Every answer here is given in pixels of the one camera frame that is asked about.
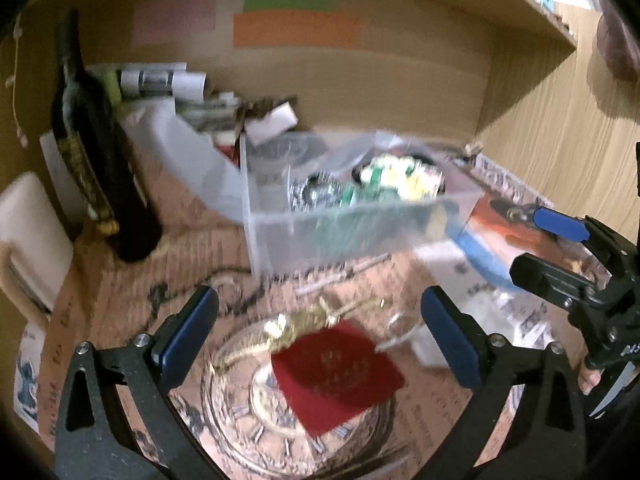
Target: green paper strip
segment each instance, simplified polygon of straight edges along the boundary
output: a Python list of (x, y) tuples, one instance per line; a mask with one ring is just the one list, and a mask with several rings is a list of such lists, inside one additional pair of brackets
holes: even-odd
[(318, 10), (331, 12), (335, 9), (333, 0), (244, 0), (243, 12), (253, 10), (289, 9)]

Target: red square card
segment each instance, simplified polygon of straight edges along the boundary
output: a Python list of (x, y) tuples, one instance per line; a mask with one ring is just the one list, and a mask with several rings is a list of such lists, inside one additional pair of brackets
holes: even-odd
[(271, 356), (280, 390), (311, 436), (319, 436), (404, 385), (404, 377), (358, 327), (341, 322)]

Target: bottle label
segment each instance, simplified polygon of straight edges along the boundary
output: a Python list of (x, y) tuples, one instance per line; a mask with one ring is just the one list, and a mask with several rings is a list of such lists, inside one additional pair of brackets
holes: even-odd
[(64, 139), (58, 140), (58, 149), (74, 180), (89, 202), (89, 216), (96, 222), (100, 232), (104, 236), (117, 234), (120, 231), (120, 225), (115, 219), (107, 196), (95, 177), (80, 135), (72, 133)]

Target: dark glass bottle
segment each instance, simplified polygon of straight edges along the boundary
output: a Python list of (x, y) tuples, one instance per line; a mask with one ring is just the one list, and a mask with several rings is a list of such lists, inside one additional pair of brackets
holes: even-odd
[(107, 93), (82, 64), (76, 10), (58, 23), (56, 56), (60, 74), (51, 126), (60, 154), (118, 257), (142, 260), (158, 244), (162, 228), (132, 171), (126, 134)]

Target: blue object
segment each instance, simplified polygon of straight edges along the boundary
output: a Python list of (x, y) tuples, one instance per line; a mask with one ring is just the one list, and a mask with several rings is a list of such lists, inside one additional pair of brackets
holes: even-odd
[(462, 332), (453, 315), (465, 316), (439, 287), (430, 286), (422, 294), (420, 313), (456, 381), (463, 388), (475, 390), (481, 385), (478, 353)]
[(219, 307), (216, 291), (201, 286), (172, 320), (172, 326), (173, 323), (176, 326), (175, 333), (164, 344), (158, 359), (158, 390), (161, 394), (167, 394), (184, 382), (216, 322)]
[(572, 242), (581, 243), (589, 239), (589, 231), (583, 220), (563, 215), (546, 207), (540, 207), (534, 211), (533, 223), (540, 229)]
[(554, 0), (540, 0), (542, 6), (549, 12), (556, 12), (556, 4)]
[(453, 241), (462, 249), (469, 263), (487, 283), (508, 292), (522, 292), (521, 288), (513, 285), (509, 267), (498, 256), (487, 250), (466, 228), (462, 229)]

